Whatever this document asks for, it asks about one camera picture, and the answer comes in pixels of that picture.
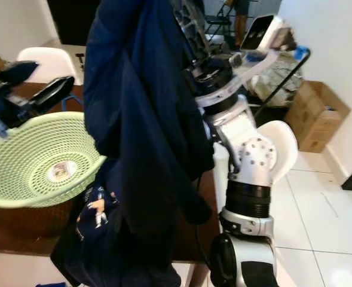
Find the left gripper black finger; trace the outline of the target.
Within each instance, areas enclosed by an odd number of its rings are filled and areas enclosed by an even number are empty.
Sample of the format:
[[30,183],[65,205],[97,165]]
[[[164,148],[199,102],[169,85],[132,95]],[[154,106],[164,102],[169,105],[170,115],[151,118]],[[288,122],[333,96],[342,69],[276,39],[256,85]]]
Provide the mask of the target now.
[[9,87],[17,87],[28,80],[38,68],[36,61],[15,61],[4,66],[0,71],[0,81]]
[[75,85],[75,77],[64,76],[50,81],[37,93],[37,112],[44,114],[49,112],[62,99],[72,93]]

